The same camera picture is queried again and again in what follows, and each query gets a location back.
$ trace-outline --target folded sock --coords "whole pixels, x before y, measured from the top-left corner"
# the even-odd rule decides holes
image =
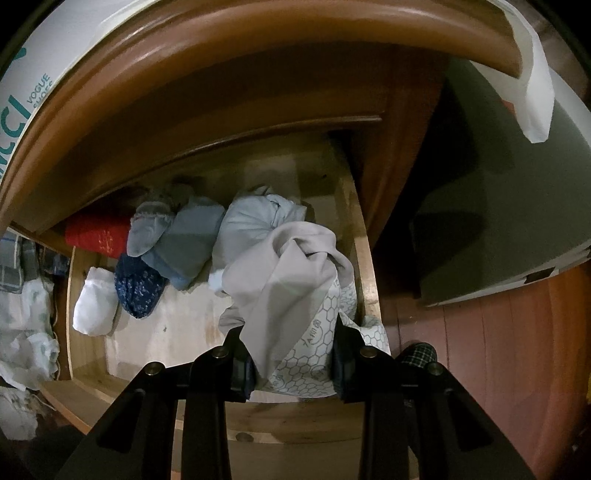
[[[135,318],[154,310],[166,280],[140,257],[122,254],[115,267],[115,291],[121,306]]]
[[[113,328],[117,304],[115,275],[91,267],[74,306],[74,329],[90,336],[107,335]]]
[[[141,257],[156,244],[173,219],[174,213],[168,203],[161,200],[142,203],[131,219],[127,254],[130,257]]]
[[[192,196],[142,260],[185,290],[211,257],[224,212],[213,200]]]

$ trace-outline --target white fabric with hexagon pattern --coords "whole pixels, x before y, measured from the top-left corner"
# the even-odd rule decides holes
[[[234,305],[219,328],[227,333],[244,325],[240,339],[254,360],[258,390],[333,395],[330,352],[339,313],[368,345],[389,353],[379,319],[366,317],[362,326],[350,319],[357,309],[353,267],[321,225],[279,226],[228,265],[222,283]]]

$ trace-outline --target white plastic bag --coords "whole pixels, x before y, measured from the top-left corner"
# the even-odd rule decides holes
[[[91,267],[74,306],[74,330],[90,336],[107,335],[113,328],[118,303],[115,274]]]
[[[554,111],[554,89],[542,43],[534,27],[505,0],[488,0],[503,10],[521,53],[522,72],[518,79],[472,62],[499,96],[515,108],[517,123],[532,143],[548,140]]]

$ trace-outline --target wooden drawer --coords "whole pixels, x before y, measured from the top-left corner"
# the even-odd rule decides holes
[[[374,268],[355,185],[345,159],[326,137],[290,135],[226,147],[200,155],[199,161],[188,158],[182,164],[143,177],[139,183],[155,186],[178,175],[198,184],[200,194],[224,205],[231,202],[238,190],[261,183],[272,185],[285,197],[300,198],[308,206],[311,220],[335,232],[337,247],[354,266],[358,317],[366,313],[380,317]],[[156,308],[149,318],[138,320],[118,312],[116,322],[126,326],[119,331],[117,327],[112,336],[90,337],[77,332],[72,328],[74,305],[92,266],[112,270],[115,260],[74,249],[67,306],[68,360],[73,382],[91,395],[110,403],[147,362],[158,360],[167,366],[190,362],[223,342],[217,321],[230,300],[209,290],[207,271],[202,272],[189,293],[176,292],[170,286],[164,293],[182,297],[180,301],[185,306],[188,298],[193,299],[190,313],[187,308],[179,308],[178,312]],[[125,358],[118,363],[117,348],[125,351]],[[253,398],[265,405],[261,407],[253,401],[226,406],[230,440],[240,432],[250,434],[255,443],[343,442],[361,438],[360,405],[344,405],[334,398],[294,403],[294,397],[261,392],[253,393]],[[177,428],[182,426],[181,407]]]

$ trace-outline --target beige cloth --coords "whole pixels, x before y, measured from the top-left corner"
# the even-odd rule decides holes
[[[321,225],[277,227],[223,273],[234,305],[220,317],[227,333],[244,325],[240,339],[259,375],[270,378],[319,311],[330,286],[353,281],[351,262],[336,249],[335,234]]]

